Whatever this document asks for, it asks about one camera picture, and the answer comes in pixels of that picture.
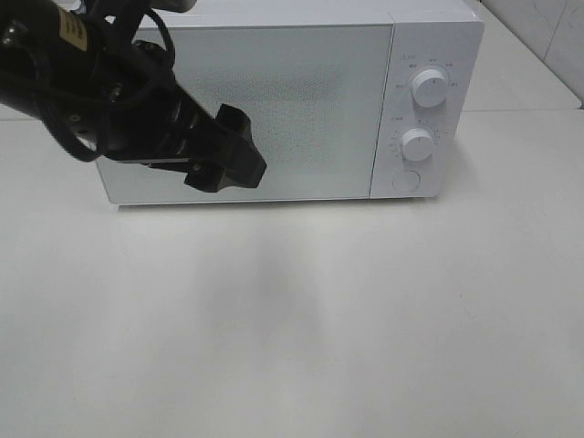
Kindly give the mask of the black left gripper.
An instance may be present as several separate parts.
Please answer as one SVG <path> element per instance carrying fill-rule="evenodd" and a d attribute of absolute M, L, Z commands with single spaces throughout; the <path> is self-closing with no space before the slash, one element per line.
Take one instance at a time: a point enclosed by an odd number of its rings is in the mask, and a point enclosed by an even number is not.
<path fill-rule="evenodd" d="M 184 173 L 183 183 L 203 193 L 258 187 L 266 161 L 251 120 L 226 104 L 209 114 L 177 82 L 173 46 L 125 41 L 107 55 L 122 85 L 112 101 L 109 160 Z"/>

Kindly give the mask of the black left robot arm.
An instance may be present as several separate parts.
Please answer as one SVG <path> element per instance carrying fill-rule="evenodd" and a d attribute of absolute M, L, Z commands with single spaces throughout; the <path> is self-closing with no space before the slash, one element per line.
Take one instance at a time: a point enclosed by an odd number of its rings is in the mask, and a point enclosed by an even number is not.
<path fill-rule="evenodd" d="M 1 4 L 1 102 L 40 120 L 80 162 L 106 158 L 180 172 L 216 193 L 255 188 L 266 171 L 251 122 L 223 105 L 209 114 L 177 82 L 164 11 L 190 1 Z"/>

